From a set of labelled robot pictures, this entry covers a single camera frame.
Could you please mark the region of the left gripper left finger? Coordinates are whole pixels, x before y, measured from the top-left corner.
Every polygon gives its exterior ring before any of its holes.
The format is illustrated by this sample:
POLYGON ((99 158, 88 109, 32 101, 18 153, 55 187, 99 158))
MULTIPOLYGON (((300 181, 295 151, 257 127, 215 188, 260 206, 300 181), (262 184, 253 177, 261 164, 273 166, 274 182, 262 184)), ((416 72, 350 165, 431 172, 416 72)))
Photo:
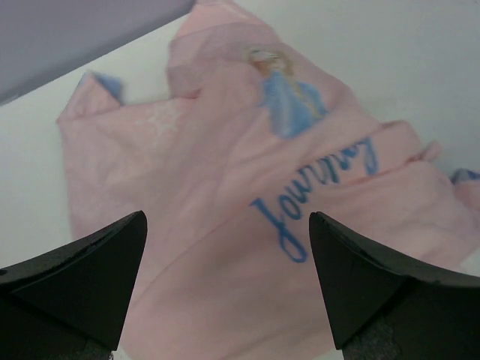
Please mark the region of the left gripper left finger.
POLYGON ((143 257, 136 211, 40 256, 1 269, 1 354, 111 355, 143 257))

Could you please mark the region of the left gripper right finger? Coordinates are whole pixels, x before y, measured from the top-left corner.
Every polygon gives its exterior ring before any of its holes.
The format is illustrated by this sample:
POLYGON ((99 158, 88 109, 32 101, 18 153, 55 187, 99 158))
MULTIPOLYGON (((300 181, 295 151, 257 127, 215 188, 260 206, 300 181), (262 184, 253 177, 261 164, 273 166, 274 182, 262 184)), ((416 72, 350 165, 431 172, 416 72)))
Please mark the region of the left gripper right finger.
POLYGON ((321 212, 310 245, 344 355, 479 354, 479 278, 419 261, 321 212))

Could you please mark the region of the blue and pink printed pillowcase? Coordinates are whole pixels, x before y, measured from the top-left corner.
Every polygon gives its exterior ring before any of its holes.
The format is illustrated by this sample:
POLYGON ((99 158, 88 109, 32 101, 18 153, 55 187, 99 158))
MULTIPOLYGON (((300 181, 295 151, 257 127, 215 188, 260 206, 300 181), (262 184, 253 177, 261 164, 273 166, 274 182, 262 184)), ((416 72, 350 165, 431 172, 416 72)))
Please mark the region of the blue and pink printed pillowcase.
POLYGON ((136 210, 148 238, 121 346, 132 359, 313 359, 333 347, 312 212, 474 272, 479 183, 453 182, 406 121, 232 1, 198 1, 170 44, 171 97, 123 105, 87 73, 58 117, 71 229, 136 210))

